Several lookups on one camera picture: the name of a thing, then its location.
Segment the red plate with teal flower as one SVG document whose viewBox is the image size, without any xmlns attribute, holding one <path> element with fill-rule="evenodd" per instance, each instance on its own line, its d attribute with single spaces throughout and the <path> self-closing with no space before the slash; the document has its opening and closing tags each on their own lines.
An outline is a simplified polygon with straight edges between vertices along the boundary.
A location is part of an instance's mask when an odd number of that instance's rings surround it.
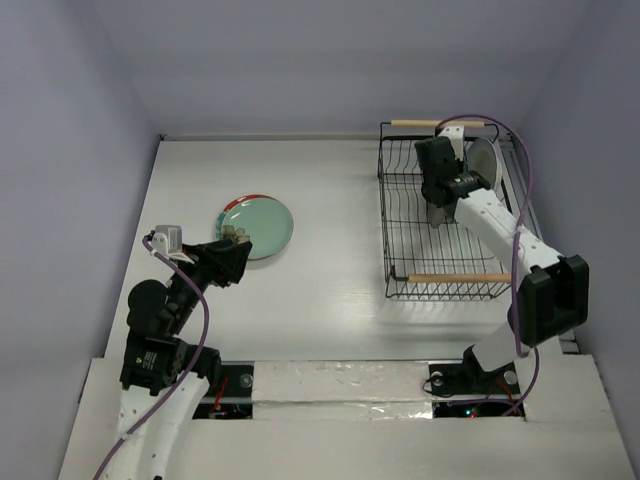
<svg viewBox="0 0 640 480">
<path fill-rule="evenodd" d="M 225 220 L 225 217 L 227 216 L 227 214 L 229 213 L 230 210 L 232 210 L 234 207 L 236 207 L 237 205 L 240 205 L 241 203 L 243 203 L 245 201 L 253 200 L 253 199 L 259 199 L 259 198 L 271 199 L 271 196 L 265 195 L 265 194 L 249 194 L 249 195 L 244 195 L 244 196 L 238 197 L 238 198 L 232 200 L 230 203 L 228 203 L 222 209 L 222 211 L 219 213 L 219 215 L 218 215 L 218 217 L 216 219 L 215 228 L 214 228 L 215 238 L 217 240 L 220 240 L 222 238 L 222 234 L 221 234 L 222 225 L 223 225 L 223 222 Z"/>
</svg>

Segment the green plate with bird pattern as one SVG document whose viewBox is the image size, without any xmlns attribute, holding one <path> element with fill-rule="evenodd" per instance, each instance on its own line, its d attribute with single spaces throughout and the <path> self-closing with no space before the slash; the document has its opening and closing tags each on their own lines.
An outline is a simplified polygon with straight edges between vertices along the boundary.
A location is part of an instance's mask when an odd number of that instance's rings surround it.
<svg viewBox="0 0 640 480">
<path fill-rule="evenodd" d="M 222 225 L 221 234 L 231 225 L 243 229 L 252 242 L 250 260 L 260 260 L 282 251 L 294 231 L 294 219 L 290 210 L 271 197 L 248 200 L 229 211 Z"/>
</svg>

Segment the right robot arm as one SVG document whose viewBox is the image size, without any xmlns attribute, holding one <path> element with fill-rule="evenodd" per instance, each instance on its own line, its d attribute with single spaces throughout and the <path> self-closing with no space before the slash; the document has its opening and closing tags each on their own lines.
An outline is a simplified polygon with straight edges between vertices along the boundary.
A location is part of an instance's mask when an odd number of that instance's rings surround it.
<svg viewBox="0 0 640 480">
<path fill-rule="evenodd" d="M 465 163 L 445 135 L 420 140 L 415 150 L 429 225 L 456 222 L 509 272 L 505 323 L 465 350 L 458 373 L 442 377 L 445 386 L 458 381 L 466 392 L 482 392 L 508 364 L 586 321 L 589 266 L 581 256 L 564 256 L 545 244 L 507 209 L 494 190 L 498 161 Z"/>
</svg>

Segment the pale blue plain plate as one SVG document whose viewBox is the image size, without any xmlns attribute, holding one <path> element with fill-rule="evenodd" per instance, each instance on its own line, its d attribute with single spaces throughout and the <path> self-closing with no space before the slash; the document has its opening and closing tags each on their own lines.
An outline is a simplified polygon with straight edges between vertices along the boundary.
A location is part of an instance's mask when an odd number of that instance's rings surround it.
<svg viewBox="0 0 640 480">
<path fill-rule="evenodd" d="M 502 164 L 495 144 L 487 138 L 477 138 L 467 148 L 466 157 L 468 169 L 479 173 L 494 191 L 498 191 Z"/>
</svg>

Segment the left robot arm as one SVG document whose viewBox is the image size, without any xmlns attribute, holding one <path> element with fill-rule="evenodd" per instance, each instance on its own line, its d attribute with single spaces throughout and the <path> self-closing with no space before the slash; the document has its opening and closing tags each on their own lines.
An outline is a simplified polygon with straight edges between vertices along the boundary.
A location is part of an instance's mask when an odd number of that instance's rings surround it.
<svg viewBox="0 0 640 480">
<path fill-rule="evenodd" d="M 252 249 L 249 236 L 233 227 L 217 241 L 187 245 L 180 228 L 158 226 L 142 244 L 173 274 L 129 293 L 116 440 L 97 479 L 169 478 L 197 406 L 221 383 L 220 353 L 206 346 L 207 335 L 195 344 L 178 335 L 196 307 L 210 311 L 208 287 L 240 282 Z"/>
</svg>

